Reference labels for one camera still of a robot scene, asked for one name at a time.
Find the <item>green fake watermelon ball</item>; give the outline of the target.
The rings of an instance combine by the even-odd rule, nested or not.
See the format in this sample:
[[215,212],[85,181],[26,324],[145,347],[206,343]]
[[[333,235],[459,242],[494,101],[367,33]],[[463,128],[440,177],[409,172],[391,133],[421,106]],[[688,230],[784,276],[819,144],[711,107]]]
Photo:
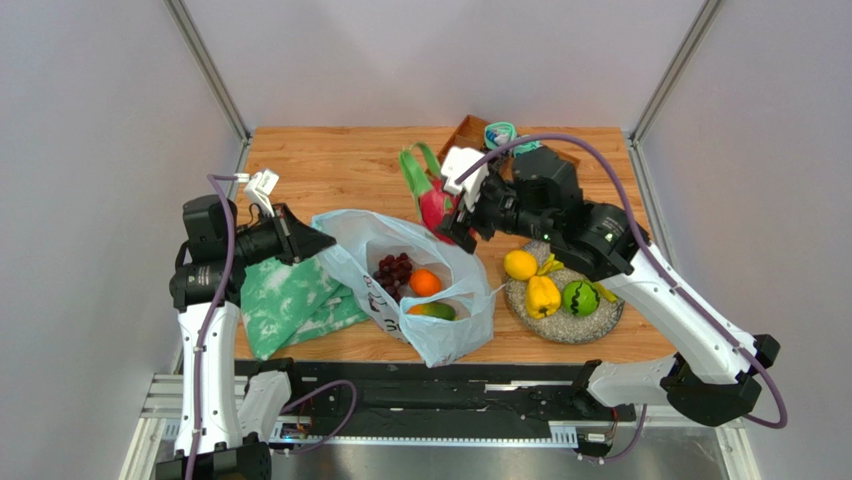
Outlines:
[[587,280],[571,281],[562,291],[563,309],[576,317],[587,317],[593,314],[599,305],[599,293]]

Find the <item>yellow fake banana bunch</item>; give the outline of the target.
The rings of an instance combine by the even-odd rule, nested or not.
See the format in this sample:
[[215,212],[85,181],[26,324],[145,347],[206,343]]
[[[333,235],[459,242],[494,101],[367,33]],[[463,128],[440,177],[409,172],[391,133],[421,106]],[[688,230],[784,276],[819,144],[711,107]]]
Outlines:
[[[554,254],[550,254],[546,258],[546,260],[538,267],[537,275],[538,276],[547,276],[547,275],[549,275],[553,272],[565,270],[565,269],[566,269],[565,265],[561,261],[556,260]],[[585,276],[577,274],[576,272],[573,273],[573,276],[576,279],[579,279],[579,280],[589,281]],[[611,292],[610,290],[605,288],[600,282],[592,282],[592,281],[589,281],[589,282],[596,289],[597,293],[600,296],[602,296],[604,299],[606,299],[608,302],[617,303],[620,300],[619,297],[617,297],[613,292]]]

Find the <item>pink fake dragon fruit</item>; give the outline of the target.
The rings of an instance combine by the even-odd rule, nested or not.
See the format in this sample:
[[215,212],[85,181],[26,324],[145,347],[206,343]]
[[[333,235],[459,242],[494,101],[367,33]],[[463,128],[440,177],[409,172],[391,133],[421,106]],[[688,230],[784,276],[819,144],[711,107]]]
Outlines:
[[399,165],[406,186],[415,201],[420,224],[435,238],[453,244],[453,241],[438,231],[444,216],[452,213],[458,198],[443,190],[441,165],[431,148],[416,142],[400,151]]

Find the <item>yellow fake bell pepper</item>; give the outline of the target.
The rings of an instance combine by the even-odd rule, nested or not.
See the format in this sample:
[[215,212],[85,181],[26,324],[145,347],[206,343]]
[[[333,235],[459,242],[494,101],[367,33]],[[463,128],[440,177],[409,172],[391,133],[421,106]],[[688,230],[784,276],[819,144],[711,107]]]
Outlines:
[[555,314],[562,305],[562,294],[554,281],[547,276],[533,276],[527,282],[525,308],[533,319]]

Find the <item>yellow fake lemon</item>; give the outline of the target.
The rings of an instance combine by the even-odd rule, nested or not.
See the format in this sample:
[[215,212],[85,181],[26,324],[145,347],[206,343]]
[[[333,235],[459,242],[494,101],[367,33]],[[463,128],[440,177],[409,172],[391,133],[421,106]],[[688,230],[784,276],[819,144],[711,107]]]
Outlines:
[[510,278],[526,282],[538,273],[539,264],[531,253],[525,250],[512,250],[504,256],[503,268]]

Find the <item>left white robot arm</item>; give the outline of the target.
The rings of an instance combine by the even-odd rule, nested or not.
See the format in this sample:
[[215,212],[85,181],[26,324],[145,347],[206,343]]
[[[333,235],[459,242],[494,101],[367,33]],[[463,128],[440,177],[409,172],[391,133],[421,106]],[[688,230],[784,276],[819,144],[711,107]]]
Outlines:
[[234,343],[245,270],[266,260],[292,266],[336,240],[298,220],[284,203],[248,227],[237,226],[235,215],[235,204],[217,195],[183,206],[187,239],[169,291],[187,365],[174,457],[157,464],[158,479],[271,476],[269,440],[292,395],[292,363],[261,363],[250,374],[244,397],[237,398]]

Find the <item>red green fake mango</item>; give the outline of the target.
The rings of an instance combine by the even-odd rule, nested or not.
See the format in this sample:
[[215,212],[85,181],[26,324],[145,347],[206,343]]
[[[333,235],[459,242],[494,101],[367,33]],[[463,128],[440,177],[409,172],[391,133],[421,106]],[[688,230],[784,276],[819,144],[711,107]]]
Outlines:
[[409,315],[421,315],[447,321],[455,321],[457,312],[454,307],[442,302],[428,302],[412,306],[407,310]]

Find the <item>translucent printed plastic bag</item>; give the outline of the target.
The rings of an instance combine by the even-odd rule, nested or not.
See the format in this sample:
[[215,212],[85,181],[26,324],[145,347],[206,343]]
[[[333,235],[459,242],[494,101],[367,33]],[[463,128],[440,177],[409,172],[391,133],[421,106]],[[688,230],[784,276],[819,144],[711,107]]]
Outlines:
[[312,225],[336,241],[318,256],[325,270],[427,366],[451,364],[492,340],[496,292],[476,256],[367,210],[331,211]]

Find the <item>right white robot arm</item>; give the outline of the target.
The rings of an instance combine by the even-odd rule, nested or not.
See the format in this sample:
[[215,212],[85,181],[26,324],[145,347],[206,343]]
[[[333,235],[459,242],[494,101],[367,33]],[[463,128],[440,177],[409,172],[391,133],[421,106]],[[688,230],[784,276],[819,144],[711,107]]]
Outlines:
[[499,231],[544,242],[568,269],[639,311],[676,349],[640,363],[589,361],[574,380],[577,391],[607,407],[668,405],[705,426],[751,417],[770,385],[765,374],[778,341],[719,315],[627,208],[584,198],[573,164],[541,147],[517,156],[504,178],[486,154],[453,147],[440,174],[458,200],[440,224],[442,235],[467,252]]

